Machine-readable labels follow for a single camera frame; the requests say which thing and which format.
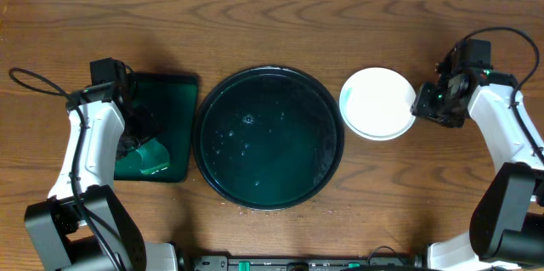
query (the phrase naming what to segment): cable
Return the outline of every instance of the cable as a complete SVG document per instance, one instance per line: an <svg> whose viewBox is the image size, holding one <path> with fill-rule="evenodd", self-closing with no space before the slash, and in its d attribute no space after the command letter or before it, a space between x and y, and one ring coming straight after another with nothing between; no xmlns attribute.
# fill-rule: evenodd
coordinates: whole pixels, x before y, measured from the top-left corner
<svg viewBox="0 0 544 271"><path fill-rule="evenodd" d="M27 74L28 76L32 76L32 77L34 77L34 78L48 84L51 88L54 88L57 91L57 93L56 92L51 92L51 91L45 91L45 90L42 90L42 89L39 89L39 88L34 88L34 87L30 86L30 85L27 85L27 84L21 82L21 81L19 81L19 79L17 79L15 77L15 75L14 75L15 72L20 72L20 73ZM125 270L125 268L117 261L117 259L115 257L115 254L111 250L110 246L108 246L107 242L104 239L104 236L102 236L102 234L98 231L98 229L94 225L93 221L91 220L91 217L87 213L87 208L85 208L85 206L82 203L81 198L79 197L79 194L77 193L77 187L76 187L77 165L79 164L79 157L80 157L82 146L83 146L83 139L85 138L85 132L87 131L87 123L85 123L85 117L83 116L83 113L82 113L81 109L79 108L79 106L77 106L77 103L70 97L70 95L68 93L66 93L66 91L64 91L62 88L60 88L58 85L51 82L50 80L48 80L44 76L40 76L37 73L34 73L32 71L27 71L27 70L24 70L22 68L12 68L12 69L9 70L8 73L9 73L9 77L15 83L21 85L22 87L28 88L28 89L30 89L32 91L39 92L39 93L46 93L46 94L50 94L50 95L53 95L53 96L63 96L76 109L77 115L79 116L79 120L81 122L80 123L81 131L79 132L79 137L77 139L76 152L74 154L74 160L71 163L71 172L70 172L71 191L72 191L72 194L74 195L74 201L76 202L77 209L81 213L83 220L85 220L88 227L93 232L93 234L96 237L97 241L99 242L100 246L105 251L106 256L111 260L111 263L113 263L113 267L115 268L115 270L116 271Z"/></svg>
<svg viewBox="0 0 544 271"><path fill-rule="evenodd" d="M533 149L536 156L538 156L538 159L541 161L542 165L544 165L544 155L542 155L541 147L538 146L533 136L530 134L529 129L527 126L525 126L525 123L523 119L521 118L521 115L518 111L518 104L519 102L516 102L516 94L521 90L521 87L535 74L536 69L538 68L538 65L540 64L540 51L538 50L538 47L536 46L536 43L523 31L520 31L518 29L514 29L512 27L507 26L493 26L488 27L480 30L476 30L465 36L462 41L468 40L468 38L473 37L477 34L483 33L483 32L490 32L490 31L510 31L513 32L519 36L521 36L526 42L529 43L529 45L533 48L533 51L535 52L535 66L533 69L529 72L529 74L516 86L512 94L510 95L510 107L512 108L513 115L516 117L516 121L518 121L519 127L525 134L525 137L529 141L529 144L531 148Z"/></svg>
<svg viewBox="0 0 544 271"><path fill-rule="evenodd" d="M371 254L368 256L368 258L366 259L366 264L367 264L368 266L371 265L371 259L372 259L372 257L374 257L374 254L376 253L376 251L379 251L379 250L381 250L381 249L389 249L389 250L391 250L391 251L393 252L393 254L397 257L397 259L400 261L399 254L397 254L397 252L396 252L395 250L393 250L392 247L390 247L390 246L379 246L379 247L377 247L376 249L374 249L374 250L371 252Z"/></svg>

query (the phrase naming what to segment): green connector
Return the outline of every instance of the green connector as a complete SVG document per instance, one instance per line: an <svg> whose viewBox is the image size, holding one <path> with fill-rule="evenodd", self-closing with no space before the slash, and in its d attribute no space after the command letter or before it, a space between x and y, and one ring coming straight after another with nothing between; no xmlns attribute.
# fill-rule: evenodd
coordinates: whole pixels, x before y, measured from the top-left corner
<svg viewBox="0 0 544 271"><path fill-rule="evenodd" d="M238 264L238 271L249 271L249 262L240 262Z"/></svg>

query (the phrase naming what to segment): green square tray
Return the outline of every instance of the green square tray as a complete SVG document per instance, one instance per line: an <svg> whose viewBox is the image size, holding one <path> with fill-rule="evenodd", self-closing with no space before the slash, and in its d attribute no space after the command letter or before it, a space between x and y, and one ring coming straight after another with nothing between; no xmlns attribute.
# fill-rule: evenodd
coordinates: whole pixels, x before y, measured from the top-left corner
<svg viewBox="0 0 544 271"><path fill-rule="evenodd" d="M163 145L169 154L169 166L153 174L143 174L141 157L134 150L116 162L115 180L177 183L185 179L190 157L190 135L196 109L198 79L186 75L136 73L138 92L133 101L143 104L161 124L161 132L144 144Z"/></svg>

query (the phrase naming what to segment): robotic arm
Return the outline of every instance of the robotic arm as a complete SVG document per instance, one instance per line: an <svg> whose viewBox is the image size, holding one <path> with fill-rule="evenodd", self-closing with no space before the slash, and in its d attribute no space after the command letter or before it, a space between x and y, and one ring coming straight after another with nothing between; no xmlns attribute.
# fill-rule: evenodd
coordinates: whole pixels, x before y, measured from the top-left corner
<svg viewBox="0 0 544 271"><path fill-rule="evenodd" d="M133 108L130 93L137 87L126 69L130 67L112 58L91 62L91 86L72 93L66 104L71 135L59 178L48 199L28 206L25 213L26 229L46 270L178 270L174 247L144 242L113 193L116 159L159 132L151 113ZM87 128L81 138L76 107ZM74 189L72 166L77 168ZM69 234L88 225L84 212L98 233L91 228L95 236L70 240Z"/></svg>
<svg viewBox="0 0 544 271"><path fill-rule="evenodd" d="M475 120L493 159L496 178L474 211L469 232L428 248L428 267L483 270L544 266L544 217L527 213L544 206L544 146L527 115L513 75L493 71L488 41L464 39L437 66L438 84L424 83L412 113L446 127ZM530 138L523 130L522 123Z"/></svg>

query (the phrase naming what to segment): round black tray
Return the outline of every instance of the round black tray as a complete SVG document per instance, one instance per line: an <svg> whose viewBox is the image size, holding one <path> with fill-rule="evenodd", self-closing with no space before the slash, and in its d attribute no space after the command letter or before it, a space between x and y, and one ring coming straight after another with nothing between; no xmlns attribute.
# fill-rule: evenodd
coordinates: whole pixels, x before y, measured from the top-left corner
<svg viewBox="0 0 544 271"><path fill-rule="evenodd" d="M312 76L263 66L220 82L193 130L196 165L224 198L254 209L295 206L317 194L342 158L337 103Z"/></svg>

